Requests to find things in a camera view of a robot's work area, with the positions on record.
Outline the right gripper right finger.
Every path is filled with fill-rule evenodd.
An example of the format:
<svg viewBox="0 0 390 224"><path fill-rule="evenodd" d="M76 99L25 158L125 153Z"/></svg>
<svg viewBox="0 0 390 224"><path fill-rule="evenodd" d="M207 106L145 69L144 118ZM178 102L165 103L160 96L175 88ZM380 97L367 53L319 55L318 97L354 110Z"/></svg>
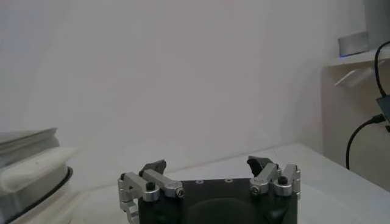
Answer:
<svg viewBox="0 0 390 224"><path fill-rule="evenodd" d="M254 197L273 193L279 197L301 196L301 170L295 164L282 169L269 158L248 156L247 163L253 178L249 180L249 191Z"/></svg>

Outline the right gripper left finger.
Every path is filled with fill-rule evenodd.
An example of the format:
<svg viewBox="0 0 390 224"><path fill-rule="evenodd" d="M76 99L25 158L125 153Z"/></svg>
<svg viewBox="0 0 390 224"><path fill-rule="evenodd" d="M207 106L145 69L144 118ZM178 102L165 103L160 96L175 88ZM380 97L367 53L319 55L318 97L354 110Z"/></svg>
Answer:
<svg viewBox="0 0 390 224"><path fill-rule="evenodd" d="M138 173L122 173L118 178L119 206L129 223L140 223L135 200L156 202L161 194L180 200L185 197L183 183L163 175L166 166L166 161L161 159L144 165Z"/></svg>

